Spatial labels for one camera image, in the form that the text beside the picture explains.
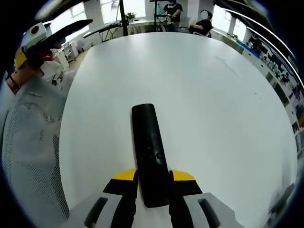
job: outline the desk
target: desk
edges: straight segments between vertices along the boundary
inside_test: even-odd
[[[281,101],[261,73],[223,42],[143,33],[92,47],[69,91],[59,162],[70,208],[135,167],[131,108],[155,105],[169,169],[196,177],[246,228],[262,227],[273,198],[295,181],[296,144]],[[134,228],[171,227],[169,207]]]

